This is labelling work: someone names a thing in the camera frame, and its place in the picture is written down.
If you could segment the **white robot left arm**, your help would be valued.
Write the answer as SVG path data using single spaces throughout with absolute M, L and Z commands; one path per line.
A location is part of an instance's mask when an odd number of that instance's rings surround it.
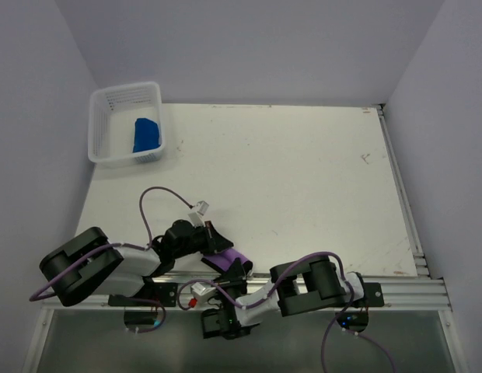
M 210 221 L 199 226 L 175 221 L 147 247 L 111 243 L 101 228 L 88 228 L 40 261 L 47 284 L 29 301 L 56 297 L 70 307 L 91 295 L 119 295 L 145 305 L 154 295 L 152 278 L 170 272 L 179 258 L 217 255 L 233 246 Z

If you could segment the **blue towel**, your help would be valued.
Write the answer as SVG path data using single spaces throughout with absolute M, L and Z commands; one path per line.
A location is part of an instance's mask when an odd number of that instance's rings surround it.
M 146 152 L 161 146 L 159 125 L 148 118 L 138 118 L 134 122 L 133 153 Z

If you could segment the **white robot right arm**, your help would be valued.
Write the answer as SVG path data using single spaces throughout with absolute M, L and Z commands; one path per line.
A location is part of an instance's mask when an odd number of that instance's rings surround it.
M 220 305 L 201 313 L 205 339 L 247 336 L 276 312 L 286 317 L 346 304 L 360 307 L 366 299 L 362 276 L 342 274 L 328 256 L 308 258 L 296 267 L 292 262 L 272 267 L 267 283 L 252 294 L 247 290 L 247 275 L 253 264 L 244 256 L 219 254 L 202 261 L 220 273 L 214 279 L 218 286 L 207 297 Z

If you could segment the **purple towel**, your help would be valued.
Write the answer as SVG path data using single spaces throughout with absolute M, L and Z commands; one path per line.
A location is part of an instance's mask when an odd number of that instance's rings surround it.
M 220 274 L 225 273 L 236 260 L 240 261 L 246 274 L 252 272 L 253 263 L 233 248 L 213 255 L 203 255 L 201 258 L 202 263 Z

